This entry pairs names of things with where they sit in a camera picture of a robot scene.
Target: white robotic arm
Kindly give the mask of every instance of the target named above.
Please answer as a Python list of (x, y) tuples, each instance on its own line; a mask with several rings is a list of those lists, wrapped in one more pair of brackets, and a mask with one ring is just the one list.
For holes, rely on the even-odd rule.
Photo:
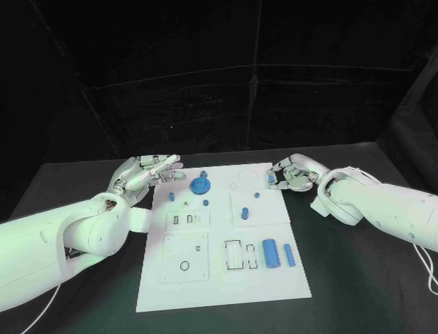
[[(275, 172), (284, 170), (285, 181)], [(268, 170), (271, 188), (307, 191), (318, 185), (311, 208), (356, 225), (365, 217), (386, 233), (438, 252), (438, 196), (383, 184), (357, 168), (330, 170), (311, 158), (294, 154)]]
[[(148, 232), (150, 211), (133, 207), (150, 186), (184, 180), (180, 157), (130, 158), (105, 193), (0, 225), (0, 312), (69, 280), (124, 245), (128, 231)], [(65, 255), (65, 248), (78, 256)]]

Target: dark gray table surface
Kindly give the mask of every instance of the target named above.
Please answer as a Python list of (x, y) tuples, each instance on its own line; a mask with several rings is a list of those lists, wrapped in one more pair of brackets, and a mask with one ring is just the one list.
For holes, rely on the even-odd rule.
[[(297, 152), (329, 168), (354, 166), (382, 182), (406, 185), (375, 143), (195, 154), (183, 156), (183, 163), (186, 168), (275, 163)], [(91, 198), (107, 189), (122, 161), (45, 164), (12, 218)], [(412, 245), (366, 221), (352, 227), (321, 217), (310, 208), (316, 191), (284, 192), (311, 299), (135, 313), (147, 235), (130, 233), (120, 252), (62, 285), (29, 333), (438, 334), (438, 296), (427, 289)], [(150, 208), (151, 198), (138, 206)], [(438, 253), (431, 253), (438, 277)], [(0, 333), (25, 330), (52, 293), (0, 313)]]

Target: small blue part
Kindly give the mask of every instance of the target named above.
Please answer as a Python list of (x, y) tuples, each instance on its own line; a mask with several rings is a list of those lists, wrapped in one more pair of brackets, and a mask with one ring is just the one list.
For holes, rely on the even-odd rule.
[(278, 259), (277, 244), (274, 239), (262, 241), (265, 264), (268, 268), (277, 268), (281, 266), (281, 260)]
[(245, 207), (242, 209), (242, 219), (245, 220), (248, 217), (249, 217), (249, 209), (248, 209), (248, 207)]
[(193, 179), (190, 189), (196, 195), (203, 195), (205, 193), (207, 193), (210, 190), (209, 179), (206, 177), (197, 177), (196, 179)]
[(285, 255), (287, 255), (287, 260), (288, 260), (288, 266), (295, 267), (295, 260), (294, 260), (294, 255), (291, 254), (291, 245), (285, 244)]

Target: black background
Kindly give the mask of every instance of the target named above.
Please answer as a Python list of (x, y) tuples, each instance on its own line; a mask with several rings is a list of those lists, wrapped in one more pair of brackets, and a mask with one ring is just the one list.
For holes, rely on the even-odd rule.
[(0, 0), (0, 221), (45, 162), (373, 141), (437, 37), (432, 0)]

